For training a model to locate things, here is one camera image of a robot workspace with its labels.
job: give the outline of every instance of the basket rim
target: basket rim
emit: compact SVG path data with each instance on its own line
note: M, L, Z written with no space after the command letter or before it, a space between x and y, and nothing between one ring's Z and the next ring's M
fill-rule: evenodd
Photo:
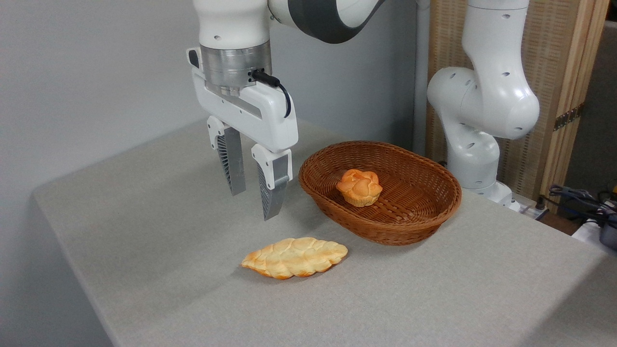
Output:
M389 147L393 150L399 151L401 152L403 155L406 156L410 156L413 157L415 160L419 160L424 162L425 164L428 164L432 167L434 167L435 169L437 169L437 171L439 171L441 174L443 174L446 180L449 180L451 183L453 183L454 187L455 187L455 194L458 196L458 198L455 198L453 203L450 204L444 211L442 211L440 214L436 215L435 217L432 217L430 219L426 219L423 221L419 221L419 222L400 222L400 223L385 223L385 222L378 222L375 220L371 220L368 219L366 217L362 217L359 216L357 214L352 213L350 210L340 206L340 204L338 204L337 202L333 201L332 199L327 198L326 196L318 193L317 191L315 191L311 186L309 186L308 184L306 184L306 182L304 181L304 176L302 175L302 172L305 169L305 166L308 165L308 161L311 158L317 157L320 153L322 153L323 151L326 151L327 149L331 149L331 148L336 148L336 147L340 147L340 146L350 146L353 144L357 144L357 143L363 143L363 144L376 144L379 146L385 146L385 147ZM338 211L340 211L341 213L344 213L345 215L351 217L352 219L360 219L363 220L365 222L371 223L371 224L376 224L376 225L382 225L382 226L387 226L387 227L397 227L397 226L401 226L401 227L416 227L416 228L429 228L429 227L435 227L437 225L441 225L443 224L446 220L448 220L452 215L454 215L454 213L456 213L456 211L458 210L458 208L461 205L462 202L462 189L461 186L458 182L458 180L454 177L454 175L452 175L452 173L450 171L448 171L445 167L439 165L438 163L423 157L417 153L408 151L402 147L396 146L394 144L391 143L387 143L387 142L381 142L381 141L368 141L368 140L353 140L353 141L343 141L343 142L338 142L338 143L334 143L331 145L328 145L322 149L320 149L319 151L311 154L305 161L304 163L302 163L301 167L300 167L300 172L298 174L299 177L299 181L300 181L300 185L302 187L302 189L304 189L304 191L306 191L313 199L315 199L315 196L318 196L320 199L323 199L325 201L327 201L331 207L336 208Z

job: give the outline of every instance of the bread roll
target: bread roll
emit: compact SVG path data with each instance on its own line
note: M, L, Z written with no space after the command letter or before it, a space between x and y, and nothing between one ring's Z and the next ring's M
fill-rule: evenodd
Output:
M313 237L286 238L247 255L242 266L258 273L285 280L324 272L347 255L347 247Z
M341 181L336 184L336 189L341 192L345 201L356 207L372 205L383 190L376 173L357 169L345 172Z

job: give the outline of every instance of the white wall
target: white wall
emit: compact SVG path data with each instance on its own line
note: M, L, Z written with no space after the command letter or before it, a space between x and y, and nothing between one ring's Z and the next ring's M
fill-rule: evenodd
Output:
M389 0L338 46L275 28L275 74L298 117L409 144L414 15ZM0 346L109 345L29 197L204 118L184 58L196 44L188 0L0 4Z

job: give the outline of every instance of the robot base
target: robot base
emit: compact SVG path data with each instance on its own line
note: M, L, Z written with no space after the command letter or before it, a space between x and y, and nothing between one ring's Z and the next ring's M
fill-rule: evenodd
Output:
M512 195L512 190L501 182L495 182L486 188L466 188L466 190L474 194L481 195L516 212L519 212L521 209L521 205L516 202L514 196Z

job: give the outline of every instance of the wicker basket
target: wicker basket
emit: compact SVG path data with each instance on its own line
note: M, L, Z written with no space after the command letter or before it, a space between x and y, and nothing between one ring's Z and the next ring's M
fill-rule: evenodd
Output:
M370 170L383 191L377 202L355 207L336 189L349 169ZM431 236L458 209L461 187L441 165L388 143L350 141L310 156L300 185L328 217L382 245L409 245Z

